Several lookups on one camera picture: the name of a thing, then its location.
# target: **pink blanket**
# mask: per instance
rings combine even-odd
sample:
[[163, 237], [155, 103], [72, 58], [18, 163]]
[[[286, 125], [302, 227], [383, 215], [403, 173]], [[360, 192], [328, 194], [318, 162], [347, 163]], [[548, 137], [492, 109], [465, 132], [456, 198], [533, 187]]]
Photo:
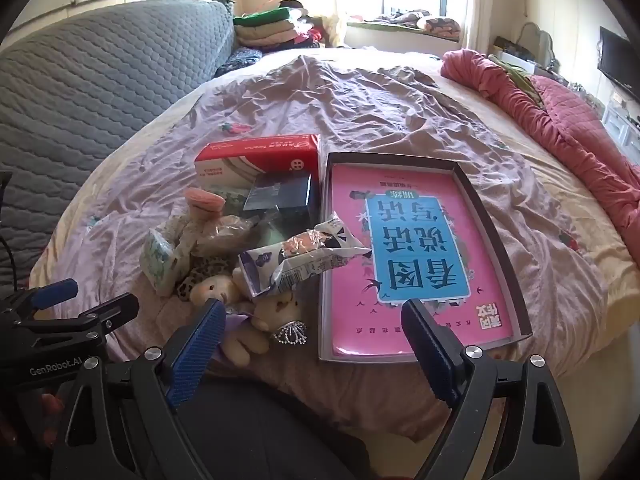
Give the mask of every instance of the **pink blanket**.
[[497, 104], [593, 193], [640, 264], [640, 172], [618, 151], [593, 111], [568, 89], [542, 77], [533, 83], [546, 112], [507, 73], [474, 50], [444, 55], [441, 74]]

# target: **leopard print fabric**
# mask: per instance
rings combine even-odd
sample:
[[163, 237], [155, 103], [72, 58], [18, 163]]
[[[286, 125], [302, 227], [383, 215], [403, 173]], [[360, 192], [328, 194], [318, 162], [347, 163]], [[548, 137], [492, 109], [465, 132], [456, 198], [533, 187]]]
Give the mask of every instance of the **leopard print fabric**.
[[189, 295], [194, 285], [217, 274], [231, 274], [234, 268], [234, 259], [223, 258], [222, 256], [211, 256], [209, 258], [192, 256], [191, 259], [190, 272], [175, 289], [176, 295], [182, 301], [189, 301]]

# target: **blue gripper pad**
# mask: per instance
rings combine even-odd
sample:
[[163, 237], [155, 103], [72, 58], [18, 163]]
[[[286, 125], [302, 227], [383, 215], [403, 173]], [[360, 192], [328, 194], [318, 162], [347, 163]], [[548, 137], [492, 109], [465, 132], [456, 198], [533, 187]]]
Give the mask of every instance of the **blue gripper pad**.
[[38, 310], [45, 310], [51, 306], [71, 300], [78, 295], [76, 280], [67, 278], [61, 282], [41, 286], [31, 295], [31, 306]]
[[207, 310], [191, 326], [191, 335], [173, 361], [166, 400], [172, 408], [191, 399], [214, 350], [225, 332], [226, 311], [218, 300], [209, 300]]
[[[449, 328], [441, 327], [433, 320], [420, 301], [407, 301], [402, 306], [400, 320], [433, 393], [453, 410], [462, 398], [456, 369], [463, 367], [460, 357], [462, 344]], [[454, 340], [448, 340], [447, 331]]]

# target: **green cloth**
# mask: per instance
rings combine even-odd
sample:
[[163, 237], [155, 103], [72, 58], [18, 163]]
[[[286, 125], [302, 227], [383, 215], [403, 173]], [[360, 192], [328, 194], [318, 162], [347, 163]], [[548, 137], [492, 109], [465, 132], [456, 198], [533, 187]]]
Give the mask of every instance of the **green cloth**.
[[255, 12], [242, 18], [234, 18], [234, 25], [242, 25], [243, 27], [260, 27], [267, 23], [280, 22], [291, 18], [291, 9], [289, 7], [277, 7], [276, 9], [264, 10], [263, 12]]
[[489, 55], [489, 60], [493, 61], [496, 65], [503, 68], [509, 78], [513, 81], [514, 85], [516, 85], [520, 90], [531, 97], [532, 101], [535, 102], [538, 108], [541, 108], [543, 110], [545, 109], [545, 104], [542, 101], [542, 97], [540, 97], [540, 94], [536, 90], [535, 86], [533, 86], [533, 83], [531, 83], [528, 74], [524, 72], [521, 67], [505, 63], [495, 57], [493, 54]]

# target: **television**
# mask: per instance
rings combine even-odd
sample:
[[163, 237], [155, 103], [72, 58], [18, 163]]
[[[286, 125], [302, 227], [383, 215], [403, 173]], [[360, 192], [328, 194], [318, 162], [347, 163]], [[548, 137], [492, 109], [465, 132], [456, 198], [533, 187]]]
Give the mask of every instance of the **television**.
[[640, 102], [640, 56], [633, 45], [619, 35], [600, 27], [598, 69]]

